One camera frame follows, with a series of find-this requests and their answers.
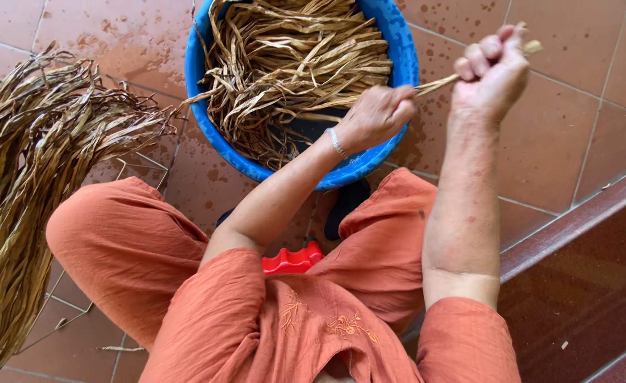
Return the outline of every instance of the red stool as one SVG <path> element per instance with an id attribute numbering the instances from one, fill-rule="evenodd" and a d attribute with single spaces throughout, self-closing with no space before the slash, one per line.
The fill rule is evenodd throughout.
<path id="1" fill-rule="evenodd" d="M 261 267 L 266 275 L 280 273 L 305 273 L 323 259 L 323 251 L 315 238 L 308 239 L 305 248 L 292 253 L 281 249 L 275 257 L 262 257 Z"/>

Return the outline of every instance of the forearm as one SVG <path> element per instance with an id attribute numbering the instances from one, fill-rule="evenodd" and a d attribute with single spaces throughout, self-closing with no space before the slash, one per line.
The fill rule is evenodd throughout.
<path id="1" fill-rule="evenodd" d="M 454 113 L 425 231 L 425 302 L 464 296 L 495 308 L 500 287 L 499 129 Z"/>
<path id="2" fill-rule="evenodd" d="M 266 247 L 292 220 L 320 180 L 341 161 L 329 136 L 322 135 L 297 158 L 246 196 L 212 235 L 202 265 L 223 251 Z"/>

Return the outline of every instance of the leg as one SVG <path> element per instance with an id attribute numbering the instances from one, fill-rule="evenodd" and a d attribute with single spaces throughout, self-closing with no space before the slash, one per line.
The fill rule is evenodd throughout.
<path id="1" fill-rule="evenodd" d="M 339 227 L 344 240 L 308 273 L 352 292 L 396 333 L 424 307 L 421 250 L 436 187 L 401 168 Z"/>
<path id="2" fill-rule="evenodd" d="M 79 189 L 55 210 L 46 238 L 86 296 L 147 348 L 208 242 L 135 177 Z"/>

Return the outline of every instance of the silver bracelet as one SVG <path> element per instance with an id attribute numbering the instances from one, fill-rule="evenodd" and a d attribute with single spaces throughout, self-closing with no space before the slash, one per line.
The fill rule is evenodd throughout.
<path id="1" fill-rule="evenodd" d="M 347 159 L 348 154 L 346 154 L 342 146 L 339 145 L 339 138 L 337 138 L 337 132 L 334 131 L 334 128 L 328 127 L 327 129 L 325 129 L 325 133 L 327 133 L 329 135 L 329 139 L 332 140 L 332 146 L 334 146 L 334 150 L 342 155 L 343 160 Z"/>

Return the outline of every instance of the person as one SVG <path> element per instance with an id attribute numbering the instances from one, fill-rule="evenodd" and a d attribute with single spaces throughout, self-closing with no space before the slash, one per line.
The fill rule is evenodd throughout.
<path id="1" fill-rule="evenodd" d="M 500 122 L 528 77 L 511 25 L 455 62 L 438 193 L 401 168 L 303 274 L 260 258 L 344 154 L 415 113 L 411 87 L 363 92 L 324 134 L 240 202 L 211 240 L 138 178 L 79 189 L 46 237 L 68 274 L 149 351 L 141 382 L 518 382 L 503 318 L 496 167 Z M 422 309 L 416 362 L 397 334 Z"/>

